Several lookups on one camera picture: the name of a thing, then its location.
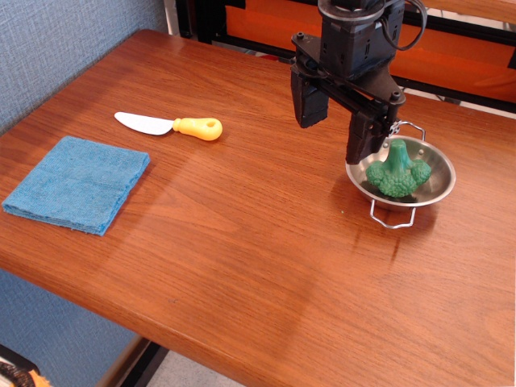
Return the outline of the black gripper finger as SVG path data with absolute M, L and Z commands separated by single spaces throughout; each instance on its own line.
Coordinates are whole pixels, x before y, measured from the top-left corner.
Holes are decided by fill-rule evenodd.
M 364 158 L 377 153 L 388 135 L 382 121 L 364 115 L 353 114 L 349 126 L 346 162 L 359 164 Z
M 290 89 L 295 118 L 301 128 L 311 127 L 327 118 L 329 97 L 312 85 L 295 64 L 291 67 Z

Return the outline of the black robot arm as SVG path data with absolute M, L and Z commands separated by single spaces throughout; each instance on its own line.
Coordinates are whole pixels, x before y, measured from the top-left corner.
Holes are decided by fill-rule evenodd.
M 292 37 L 296 120 L 303 128 L 319 123 L 330 100 L 349 110 L 348 164 L 380 150 L 406 101 L 389 71 L 404 9 L 402 1 L 320 1 L 321 35 Z

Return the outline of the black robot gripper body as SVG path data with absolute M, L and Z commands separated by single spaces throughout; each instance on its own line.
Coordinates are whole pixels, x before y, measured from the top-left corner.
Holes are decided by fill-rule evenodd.
M 405 96 L 389 72 L 399 44 L 403 1 L 320 1 L 321 35 L 293 35 L 292 65 L 351 114 L 383 122 L 390 135 Z

